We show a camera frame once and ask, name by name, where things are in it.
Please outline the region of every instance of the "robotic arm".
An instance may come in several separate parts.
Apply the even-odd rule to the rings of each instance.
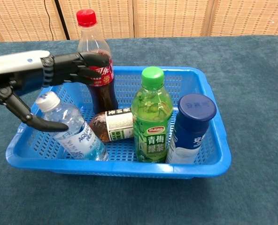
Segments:
[[[38,50],[0,56],[0,104],[39,131],[65,131],[68,129],[65,124],[33,115],[19,96],[64,82],[91,84],[90,78],[100,74],[88,67],[108,65],[108,57],[89,52],[53,56],[49,51]]]

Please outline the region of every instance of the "bottle cap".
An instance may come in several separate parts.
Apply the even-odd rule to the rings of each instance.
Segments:
[[[82,9],[77,12],[77,22],[81,27],[92,27],[97,24],[95,12],[92,9]]]
[[[178,102],[178,123],[194,132],[208,128],[209,121],[216,115],[214,102],[202,94],[188,94]]]
[[[158,67],[147,67],[142,71],[142,87],[148,90],[160,89],[164,85],[164,72]]]
[[[54,109],[60,102],[61,100],[53,91],[46,92],[36,100],[36,104],[43,113]]]

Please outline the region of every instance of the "red label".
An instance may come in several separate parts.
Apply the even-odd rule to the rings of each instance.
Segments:
[[[112,59],[110,59],[110,65],[108,67],[89,67],[92,70],[95,70],[101,74],[101,77],[98,78],[91,78],[94,81],[91,86],[103,86],[110,83],[114,79],[114,72],[113,72],[113,63]]]
[[[147,130],[147,133],[149,133],[149,134],[157,134],[157,133],[160,133],[160,132],[162,132],[164,130],[165,130],[165,127],[163,127],[163,126],[152,127],[152,128]]]

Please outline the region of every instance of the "green tea bottle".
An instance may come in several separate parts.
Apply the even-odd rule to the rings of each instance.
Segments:
[[[164,88],[163,70],[145,68],[141,84],[131,105],[137,160],[164,163],[173,104]]]

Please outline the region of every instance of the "blue plastic basket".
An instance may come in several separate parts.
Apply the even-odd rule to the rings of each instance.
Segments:
[[[144,68],[114,67],[115,90],[120,108],[131,105],[136,91],[140,88],[141,72]],[[165,74],[166,90],[171,94],[174,103],[171,133],[178,112],[177,103],[183,95],[202,93],[214,102],[215,99],[201,71],[189,67],[162,67],[162,69]],[[73,103],[79,107],[88,122],[94,116],[91,96],[85,85],[66,83],[45,88],[41,94],[50,90],[54,91],[63,102]],[[41,110],[35,104],[31,111],[35,115],[42,116]],[[219,110],[210,123],[193,165],[139,163],[134,152],[133,139],[107,143],[106,148],[109,153],[107,162],[74,160],[49,134],[21,124],[7,148],[6,158],[14,167],[55,173],[179,179],[218,176],[226,172],[231,164],[231,154]]]

